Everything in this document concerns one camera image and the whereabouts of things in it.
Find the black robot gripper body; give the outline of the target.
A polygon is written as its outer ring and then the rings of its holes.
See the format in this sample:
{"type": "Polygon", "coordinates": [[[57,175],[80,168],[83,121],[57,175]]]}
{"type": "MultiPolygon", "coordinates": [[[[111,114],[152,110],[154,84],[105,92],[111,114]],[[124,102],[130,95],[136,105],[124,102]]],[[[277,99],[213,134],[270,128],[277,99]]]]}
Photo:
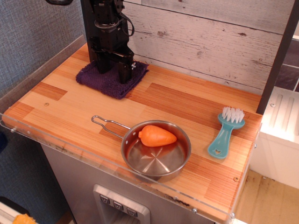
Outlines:
{"type": "Polygon", "coordinates": [[[115,65],[133,61],[134,53],[128,47],[130,32],[127,23],[96,24],[94,36],[90,37],[95,53],[108,52],[114,55],[115,65]]]}

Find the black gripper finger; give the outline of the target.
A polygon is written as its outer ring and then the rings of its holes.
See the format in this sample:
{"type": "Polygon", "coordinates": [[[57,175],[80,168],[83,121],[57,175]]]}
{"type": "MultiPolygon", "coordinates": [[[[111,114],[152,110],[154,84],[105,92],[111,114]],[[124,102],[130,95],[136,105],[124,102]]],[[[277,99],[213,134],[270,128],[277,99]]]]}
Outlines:
{"type": "Polygon", "coordinates": [[[133,65],[133,61],[128,63],[119,62],[117,64],[117,69],[118,69],[119,79],[121,84],[125,84],[131,79],[132,65],[133,65]]]}
{"type": "Polygon", "coordinates": [[[96,65],[100,74],[104,74],[115,67],[114,55],[108,52],[96,53],[96,65]]]}

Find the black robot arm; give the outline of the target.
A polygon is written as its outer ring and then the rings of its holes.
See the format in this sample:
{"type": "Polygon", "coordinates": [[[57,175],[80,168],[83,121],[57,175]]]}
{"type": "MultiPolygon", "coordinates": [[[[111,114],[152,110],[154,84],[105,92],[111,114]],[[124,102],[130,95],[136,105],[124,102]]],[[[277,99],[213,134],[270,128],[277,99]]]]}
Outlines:
{"type": "Polygon", "coordinates": [[[123,1],[82,0],[81,8],[90,60],[101,74],[110,71],[114,63],[120,83],[126,83],[132,77],[134,53],[128,42],[135,28],[129,32],[132,21],[122,13],[123,1]]]}

